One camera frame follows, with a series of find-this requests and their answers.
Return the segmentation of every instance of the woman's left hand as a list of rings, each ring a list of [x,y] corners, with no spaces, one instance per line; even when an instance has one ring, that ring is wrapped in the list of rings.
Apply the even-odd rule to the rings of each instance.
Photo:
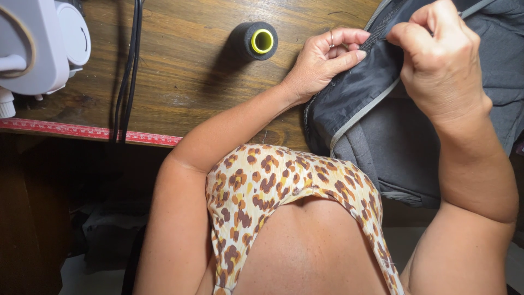
[[[307,102],[338,73],[357,65],[366,57],[358,45],[368,37],[369,32],[361,29],[337,28],[307,39],[293,69],[281,83],[296,94],[296,101],[290,103]]]

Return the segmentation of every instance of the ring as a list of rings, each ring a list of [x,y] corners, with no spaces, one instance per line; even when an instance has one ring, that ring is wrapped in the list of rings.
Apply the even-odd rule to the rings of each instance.
[[[329,48],[333,48],[335,47],[335,45],[333,44],[333,32],[331,30],[329,30],[329,32],[331,33],[331,45],[329,45]]]

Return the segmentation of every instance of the skin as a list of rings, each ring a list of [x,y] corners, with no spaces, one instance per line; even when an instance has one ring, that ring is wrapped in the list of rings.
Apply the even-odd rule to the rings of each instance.
[[[205,178],[271,120],[308,101],[365,55],[369,33],[348,28],[309,38],[284,81],[205,121],[165,159],[155,186],[134,294],[211,294],[214,259]],[[396,25],[401,78],[441,141],[442,203],[401,282],[407,294],[506,294],[504,260],[517,215],[511,165],[489,119],[479,37],[450,0]],[[388,294],[356,221],[314,197],[283,205],[262,228],[235,294]]]

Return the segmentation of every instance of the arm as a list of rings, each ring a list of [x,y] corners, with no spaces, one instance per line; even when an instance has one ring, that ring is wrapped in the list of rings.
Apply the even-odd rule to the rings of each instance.
[[[329,33],[308,39],[281,84],[203,122],[173,149],[157,176],[135,295],[209,293],[205,284],[199,288],[201,281],[214,282],[204,191],[208,172],[275,117],[306,102],[337,73],[357,64],[364,55],[356,44],[368,36],[358,29],[333,30],[337,46],[331,49]]]
[[[404,49],[401,78],[441,141],[441,207],[401,282],[413,295],[506,294],[504,262],[518,195],[489,119],[480,39],[451,1],[439,0],[395,26],[388,40]]]

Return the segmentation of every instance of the yellow spool core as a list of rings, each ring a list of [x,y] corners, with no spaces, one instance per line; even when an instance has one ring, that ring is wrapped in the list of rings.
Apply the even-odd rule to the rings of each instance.
[[[251,47],[256,53],[268,53],[273,48],[273,35],[266,29],[258,29],[251,36]]]

